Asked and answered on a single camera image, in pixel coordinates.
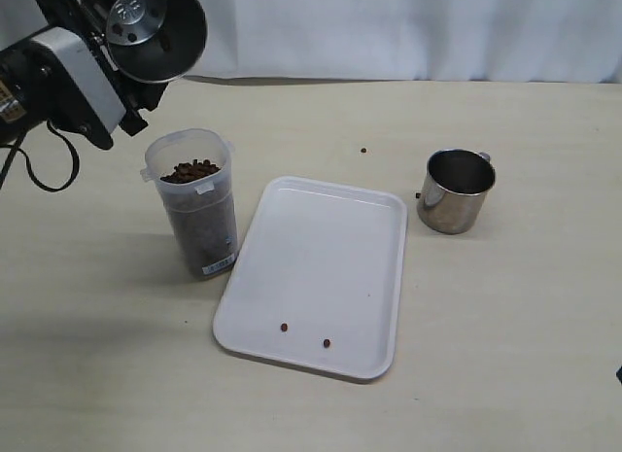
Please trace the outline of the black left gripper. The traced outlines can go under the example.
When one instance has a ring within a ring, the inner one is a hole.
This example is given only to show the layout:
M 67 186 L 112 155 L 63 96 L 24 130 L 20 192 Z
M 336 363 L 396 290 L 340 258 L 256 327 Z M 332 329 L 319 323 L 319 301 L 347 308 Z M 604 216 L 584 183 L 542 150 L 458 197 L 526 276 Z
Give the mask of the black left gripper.
M 27 37 L 52 27 L 63 27 L 83 37 L 105 39 L 108 16 L 118 0 L 34 1 L 43 22 L 35 24 L 33 30 L 27 31 Z M 129 105 L 120 124 L 126 134 L 134 136 L 148 126 L 140 111 L 155 110 L 167 86 L 168 83 L 145 84 L 121 77 L 121 100 Z

